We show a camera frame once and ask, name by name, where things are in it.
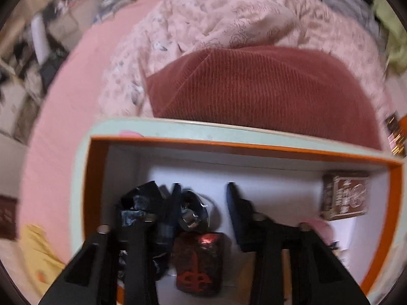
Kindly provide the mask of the clear plastic item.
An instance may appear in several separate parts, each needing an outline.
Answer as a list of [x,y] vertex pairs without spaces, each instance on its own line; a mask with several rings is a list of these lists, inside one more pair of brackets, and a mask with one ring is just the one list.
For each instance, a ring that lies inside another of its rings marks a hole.
[[186,232],[206,232],[210,227],[208,205],[192,190],[181,192],[179,225]]

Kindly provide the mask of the black satin lace cloth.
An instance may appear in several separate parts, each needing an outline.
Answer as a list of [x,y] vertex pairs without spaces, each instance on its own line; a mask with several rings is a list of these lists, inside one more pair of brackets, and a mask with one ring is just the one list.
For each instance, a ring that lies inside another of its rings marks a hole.
[[167,196],[164,196],[154,181],[139,185],[125,195],[121,196],[115,206],[116,226],[119,228],[121,242],[119,263],[121,269],[119,278],[124,279],[124,268],[128,256],[128,240],[130,227],[137,222],[148,224],[148,237],[152,241],[152,262],[155,280],[160,280],[168,270],[170,253],[157,244],[159,219],[162,215],[162,206]]

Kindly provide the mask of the dark red black box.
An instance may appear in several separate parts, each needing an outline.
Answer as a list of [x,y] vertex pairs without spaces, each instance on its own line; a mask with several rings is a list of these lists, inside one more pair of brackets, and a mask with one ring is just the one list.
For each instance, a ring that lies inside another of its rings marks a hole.
[[178,290],[214,297],[222,289],[225,236],[223,233],[182,233],[172,248]]

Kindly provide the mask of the pink round case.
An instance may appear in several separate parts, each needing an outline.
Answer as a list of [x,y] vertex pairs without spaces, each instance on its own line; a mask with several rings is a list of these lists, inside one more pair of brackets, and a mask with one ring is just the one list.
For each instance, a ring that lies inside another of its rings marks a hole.
[[331,245],[334,242],[335,232],[331,225],[320,218],[310,218],[302,222],[309,225],[325,242],[326,245]]

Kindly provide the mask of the brown patterned card box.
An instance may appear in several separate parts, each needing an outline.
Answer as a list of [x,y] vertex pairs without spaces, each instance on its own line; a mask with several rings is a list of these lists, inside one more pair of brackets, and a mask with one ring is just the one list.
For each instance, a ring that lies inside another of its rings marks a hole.
[[368,211],[370,175],[331,170],[323,177],[320,216],[328,221],[362,216]]

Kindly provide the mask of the yellow cloth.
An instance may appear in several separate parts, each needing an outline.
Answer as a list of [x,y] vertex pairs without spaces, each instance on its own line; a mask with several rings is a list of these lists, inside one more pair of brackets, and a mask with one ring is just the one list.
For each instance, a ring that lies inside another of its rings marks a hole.
[[66,264],[52,250],[45,231],[38,225],[25,225],[20,233],[19,244],[27,275],[36,292],[42,297]]

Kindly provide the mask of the pink bed sheet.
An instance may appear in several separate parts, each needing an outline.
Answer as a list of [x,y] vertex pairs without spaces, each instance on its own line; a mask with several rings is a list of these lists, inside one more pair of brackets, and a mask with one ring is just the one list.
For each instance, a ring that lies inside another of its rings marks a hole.
[[99,112],[103,71],[120,39],[160,1],[137,0],[89,28],[59,69],[36,119],[22,172],[18,226],[41,226],[63,262],[71,258],[72,166]]

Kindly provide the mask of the pink floral duvet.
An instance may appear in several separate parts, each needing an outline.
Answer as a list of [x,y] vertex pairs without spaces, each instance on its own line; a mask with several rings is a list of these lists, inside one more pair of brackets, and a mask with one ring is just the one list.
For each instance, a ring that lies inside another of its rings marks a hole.
[[102,117],[150,116],[146,78],[206,48],[272,44],[338,58],[379,118],[390,114],[375,40],[356,20],[320,0],[162,0],[125,35],[104,72]]

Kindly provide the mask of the grey bundle on bed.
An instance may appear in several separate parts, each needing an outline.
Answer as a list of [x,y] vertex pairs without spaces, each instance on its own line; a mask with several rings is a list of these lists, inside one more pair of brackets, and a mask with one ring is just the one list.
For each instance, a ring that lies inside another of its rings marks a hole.
[[136,0],[103,0],[98,7],[94,23],[101,23],[104,20],[113,17],[118,10],[132,4]]

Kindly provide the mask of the light green garment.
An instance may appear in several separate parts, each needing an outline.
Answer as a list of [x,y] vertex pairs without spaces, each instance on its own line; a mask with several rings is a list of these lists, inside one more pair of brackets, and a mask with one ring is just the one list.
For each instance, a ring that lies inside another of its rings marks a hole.
[[406,71],[406,29],[387,0],[373,0],[372,9],[387,31],[388,65],[398,74]]

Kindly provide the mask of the grey garment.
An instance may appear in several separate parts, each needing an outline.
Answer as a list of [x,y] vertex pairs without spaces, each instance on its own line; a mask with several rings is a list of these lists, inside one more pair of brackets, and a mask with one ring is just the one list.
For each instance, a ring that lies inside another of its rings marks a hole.
[[380,39],[380,25],[371,7],[364,0],[322,0],[329,8],[356,20],[376,40]]

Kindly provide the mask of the dark red corduroy cushion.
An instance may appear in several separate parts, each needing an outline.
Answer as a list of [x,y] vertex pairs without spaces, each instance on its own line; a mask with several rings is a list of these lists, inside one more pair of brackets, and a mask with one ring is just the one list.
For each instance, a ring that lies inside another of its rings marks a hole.
[[193,52],[149,76],[157,118],[284,131],[381,149],[375,111],[338,59],[271,45]]

